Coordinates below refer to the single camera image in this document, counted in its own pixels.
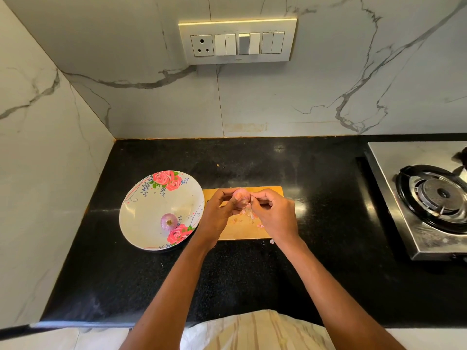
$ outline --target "burner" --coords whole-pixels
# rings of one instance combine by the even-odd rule
[[[464,191],[450,181],[429,178],[417,187],[420,200],[434,211],[453,212],[464,204]]]
[[[402,201],[423,222],[448,233],[467,233],[467,186],[435,166],[407,166],[396,178]]]

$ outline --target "countertop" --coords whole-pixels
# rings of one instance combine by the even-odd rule
[[[383,326],[466,327],[467,265],[409,259],[364,158],[368,141],[437,140],[467,134],[118,140],[38,325],[134,325],[186,243],[159,253],[133,247],[120,231],[120,205],[141,178],[174,169],[202,188],[282,186],[303,240]],[[276,245],[218,242],[187,322],[267,308],[322,324]]]

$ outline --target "onion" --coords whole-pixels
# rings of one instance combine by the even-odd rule
[[[237,200],[237,207],[242,209],[245,206],[247,206],[250,203],[251,200],[251,194],[250,192],[245,189],[245,188],[238,188],[234,193],[233,196],[236,196],[238,193],[240,193],[242,196],[240,197],[239,200]]]
[[[172,232],[178,226],[177,217],[174,214],[165,214],[161,218],[161,227],[162,229]]]

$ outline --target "plate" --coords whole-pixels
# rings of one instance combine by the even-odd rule
[[[160,251],[186,239],[203,215],[204,195],[196,180],[180,171],[156,172],[141,179],[120,207],[120,229],[134,246]],[[178,226],[172,232],[161,227],[161,217],[174,214]]]

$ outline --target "rose print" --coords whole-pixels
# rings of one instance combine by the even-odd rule
[[[171,245],[177,244],[187,238],[192,232],[191,226],[186,227],[183,223],[173,229],[167,237],[167,242]]]
[[[152,175],[152,180],[159,185],[165,185],[173,180],[173,178],[174,171],[161,171]]]
[[[175,190],[180,186],[181,183],[182,183],[182,178],[176,175],[172,178],[172,180],[169,183],[167,183],[167,189]]]

